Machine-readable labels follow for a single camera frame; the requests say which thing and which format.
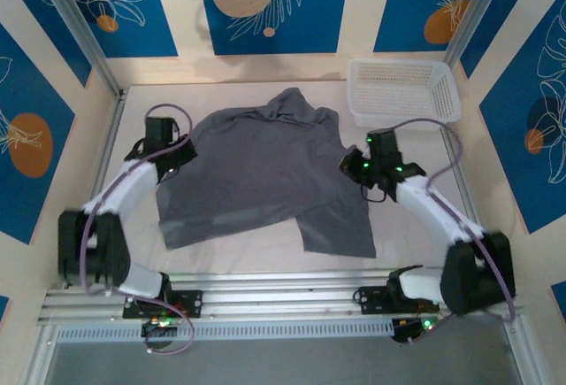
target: gray shirt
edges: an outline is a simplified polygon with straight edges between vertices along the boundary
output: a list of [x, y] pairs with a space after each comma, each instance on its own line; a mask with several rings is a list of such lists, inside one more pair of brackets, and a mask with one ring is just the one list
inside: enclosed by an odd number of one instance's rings
[[307, 251], [376, 257], [368, 204], [338, 167], [348, 151], [335, 111], [287, 89], [212, 113], [193, 143], [198, 157], [157, 190], [168, 249], [296, 218]]

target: floral wall pattern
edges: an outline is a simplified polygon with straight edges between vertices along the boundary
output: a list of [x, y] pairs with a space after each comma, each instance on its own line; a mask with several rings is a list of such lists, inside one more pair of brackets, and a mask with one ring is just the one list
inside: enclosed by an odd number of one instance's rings
[[566, 214], [565, 72], [566, 0], [556, 0], [480, 105], [530, 232]]
[[334, 53], [345, 0], [204, 0], [216, 55]]
[[[25, 0], [48, 35], [62, 21], [50, 0]], [[108, 58], [176, 57], [161, 0], [75, 0]]]
[[77, 80], [86, 86], [92, 67], [67, 29], [51, 0], [22, 0], [53, 42]]
[[74, 114], [0, 26], [0, 231], [31, 242]]
[[[444, 50], [470, 0], [387, 0], [374, 51]], [[489, 20], [482, 22], [466, 55], [471, 74], [499, 31], [516, 0], [493, 0]]]

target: plastic basket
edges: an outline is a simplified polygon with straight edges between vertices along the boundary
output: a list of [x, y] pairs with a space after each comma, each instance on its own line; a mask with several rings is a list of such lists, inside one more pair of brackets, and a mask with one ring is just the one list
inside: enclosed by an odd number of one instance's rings
[[[348, 103], [358, 127], [387, 128], [404, 120], [460, 118], [460, 98], [448, 65], [433, 60], [352, 59]], [[427, 122], [407, 128], [434, 130]]]

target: ventilation slot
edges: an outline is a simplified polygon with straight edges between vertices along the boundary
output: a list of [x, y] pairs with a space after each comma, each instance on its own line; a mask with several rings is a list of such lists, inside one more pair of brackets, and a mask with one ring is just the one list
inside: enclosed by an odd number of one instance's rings
[[[177, 331], [152, 338], [152, 341], [182, 341], [193, 334], [188, 325]], [[362, 336], [391, 336], [393, 324], [387, 319], [273, 321], [259, 325], [252, 322], [195, 322], [196, 341], [237, 341], [246, 339], [301, 339]], [[116, 343], [139, 342], [141, 325], [109, 325], [97, 327], [62, 327], [58, 343]]]

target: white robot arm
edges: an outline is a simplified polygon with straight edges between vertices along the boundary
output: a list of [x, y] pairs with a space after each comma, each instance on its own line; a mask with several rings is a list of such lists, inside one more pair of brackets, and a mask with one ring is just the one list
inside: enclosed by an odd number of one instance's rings
[[411, 266], [391, 273], [387, 290], [396, 294], [393, 300], [407, 302], [405, 306], [411, 301], [428, 300], [445, 304], [454, 314], [465, 314], [508, 299], [506, 293], [514, 297], [507, 237], [499, 232], [487, 233], [456, 210], [431, 185], [420, 166], [404, 164], [393, 129], [372, 131], [366, 141], [370, 158], [354, 149], [342, 159], [341, 171], [362, 186], [377, 184], [420, 218], [432, 239], [447, 250], [442, 268]]
[[[170, 289], [166, 274], [132, 263], [122, 224], [137, 204], [168, 173], [196, 157], [190, 141], [150, 162], [148, 154], [178, 144], [172, 141], [172, 119], [146, 119], [146, 137], [135, 144], [117, 178], [107, 187], [113, 191], [103, 200], [106, 189], [79, 211], [65, 211], [59, 217], [59, 272], [72, 281], [79, 270], [79, 249], [87, 216], [98, 203], [96, 221], [90, 230], [86, 268], [124, 294], [143, 298], [164, 298]], [[487, 233], [462, 215], [430, 185], [417, 164], [404, 164], [397, 150], [393, 130], [368, 134], [371, 157], [355, 149], [344, 157], [340, 169], [352, 180], [368, 188], [378, 185], [395, 202], [413, 212], [430, 230], [434, 241], [446, 247], [443, 268], [410, 266], [393, 272], [388, 291], [397, 301], [428, 300], [443, 303], [455, 314], [465, 314], [504, 299], [501, 281], [485, 265], [485, 254], [477, 240], [487, 248], [511, 296], [515, 295], [509, 240], [501, 233]]]

